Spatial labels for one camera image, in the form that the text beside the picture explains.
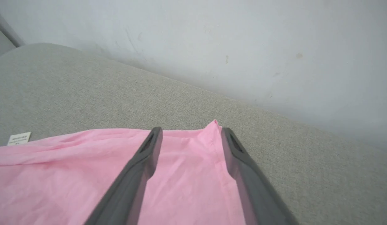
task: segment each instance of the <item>gray fabric surface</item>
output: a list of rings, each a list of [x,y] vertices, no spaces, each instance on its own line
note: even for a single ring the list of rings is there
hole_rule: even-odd
[[[79,50],[0,57],[0,145],[93,128],[200,129],[217,119],[301,224],[387,224],[387,152]]]

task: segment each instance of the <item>pink fabric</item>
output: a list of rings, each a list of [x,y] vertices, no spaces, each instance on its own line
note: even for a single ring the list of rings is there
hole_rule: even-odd
[[[98,129],[0,147],[0,224],[83,224],[149,131]],[[244,224],[217,121],[164,131],[138,224]]]

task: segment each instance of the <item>wall stain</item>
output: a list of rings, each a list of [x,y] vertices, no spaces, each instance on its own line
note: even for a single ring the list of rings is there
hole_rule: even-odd
[[[138,35],[138,41],[142,41],[142,32]]]
[[[102,53],[102,55],[105,55],[105,50],[103,49],[103,47],[100,47],[99,44],[95,43],[95,47],[96,49],[99,49],[100,53]]]
[[[125,33],[127,34],[127,38],[129,40],[129,43],[131,43],[131,45],[132,45],[132,48],[135,50],[136,53],[139,54],[139,52],[136,50],[134,43],[132,43],[131,37],[129,37],[129,32],[128,32],[127,28],[124,28],[124,30],[125,30]]]

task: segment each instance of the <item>pink cloth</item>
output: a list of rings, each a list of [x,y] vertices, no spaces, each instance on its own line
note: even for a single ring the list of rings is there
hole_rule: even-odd
[[[0,224],[83,224],[148,134],[98,129],[0,147]],[[217,121],[164,131],[138,224],[244,223]]]

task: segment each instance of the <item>white tag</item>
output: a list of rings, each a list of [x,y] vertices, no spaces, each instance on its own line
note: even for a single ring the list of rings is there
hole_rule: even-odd
[[[9,146],[9,145],[16,145],[16,144],[25,144],[28,142],[30,135],[31,135],[31,132],[11,135],[7,145]]]

